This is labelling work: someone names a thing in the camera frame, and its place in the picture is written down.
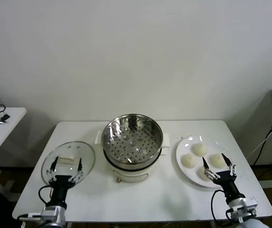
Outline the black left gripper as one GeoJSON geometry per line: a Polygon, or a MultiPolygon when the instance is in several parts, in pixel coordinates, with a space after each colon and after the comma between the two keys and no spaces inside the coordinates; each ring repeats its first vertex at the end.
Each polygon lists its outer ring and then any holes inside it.
{"type": "Polygon", "coordinates": [[[69,189],[73,188],[76,183],[79,183],[83,180],[83,165],[82,159],[79,159],[78,165],[74,168],[71,168],[71,176],[70,175],[56,175],[56,165],[58,162],[58,157],[54,159],[51,163],[50,169],[46,171],[48,182],[50,182],[50,186],[52,187],[52,195],[49,201],[49,206],[61,206],[67,207],[65,202],[67,192],[69,189]]]}

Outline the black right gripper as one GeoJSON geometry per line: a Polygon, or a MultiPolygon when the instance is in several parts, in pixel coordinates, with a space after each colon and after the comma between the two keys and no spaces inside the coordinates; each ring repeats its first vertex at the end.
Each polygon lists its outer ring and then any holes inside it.
{"type": "Polygon", "coordinates": [[[231,202],[238,198],[245,198],[245,196],[239,192],[238,188],[234,183],[236,179],[235,172],[236,165],[233,164],[231,160],[228,157],[226,157],[223,153],[222,157],[226,165],[229,167],[229,171],[221,171],[217,173],[214,173],[213,171],[210,170],[205,158],[202,157],[205,176],[211,181],[213,181],[214,184],[220,185],[222,187],[226,197],[226,202],[231,202]]]}

